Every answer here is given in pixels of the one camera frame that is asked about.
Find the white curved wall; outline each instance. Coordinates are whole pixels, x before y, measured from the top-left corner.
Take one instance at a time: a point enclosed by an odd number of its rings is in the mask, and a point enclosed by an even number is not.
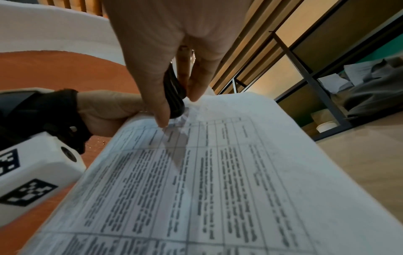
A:
[[[60,50],[124,65],[109,20],[48,5],[0,0],[0,52]]]

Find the white bowl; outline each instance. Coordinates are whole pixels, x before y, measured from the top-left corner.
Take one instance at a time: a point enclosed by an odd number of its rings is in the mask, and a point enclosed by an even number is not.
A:
[[[325,122],[320,124],[319,126],[316,127],[316,130],[319,131],[319,133],[323,133],[327,130],[330,130],[332,128],[337,127],[337,124],[333,121]]]

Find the black binder clip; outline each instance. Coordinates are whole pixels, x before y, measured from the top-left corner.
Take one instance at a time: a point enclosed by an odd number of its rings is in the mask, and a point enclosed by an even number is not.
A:
[[[186,97],[186,90],[176,78],[171,63],[164,75],[164,91],[171,110],[169,118],[180,117],[185,112],[183,99]]]

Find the black round hole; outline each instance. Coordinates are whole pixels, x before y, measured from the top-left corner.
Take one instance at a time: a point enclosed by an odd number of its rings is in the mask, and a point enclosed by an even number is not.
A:
[[[62,147],[62,151],[63,151],[64,155],[66,155],[71,161],[77,162],[76,157],[66,147]]]

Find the white device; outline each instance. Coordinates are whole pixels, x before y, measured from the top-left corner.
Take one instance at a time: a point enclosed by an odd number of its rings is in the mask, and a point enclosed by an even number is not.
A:
[[[85,169],[78,152],[46,132],[0,151],[0,226],[76,182]]]

